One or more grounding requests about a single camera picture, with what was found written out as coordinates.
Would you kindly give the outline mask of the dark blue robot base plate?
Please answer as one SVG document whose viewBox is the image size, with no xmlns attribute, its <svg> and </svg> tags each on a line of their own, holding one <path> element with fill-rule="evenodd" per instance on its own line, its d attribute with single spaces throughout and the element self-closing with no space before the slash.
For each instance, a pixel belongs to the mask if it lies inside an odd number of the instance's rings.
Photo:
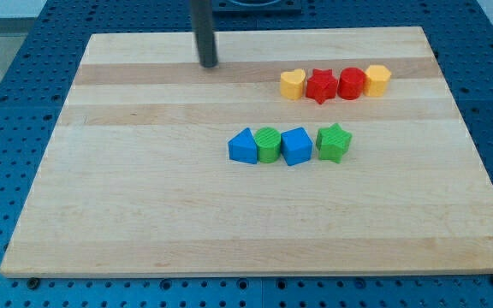
<svg viewBox="0 0 493 308">
<path fill-rule="evenodd" d="M 231 13 L 299 13 L 301 0 L 212 0 L 215 14 Z"/>
</svg>

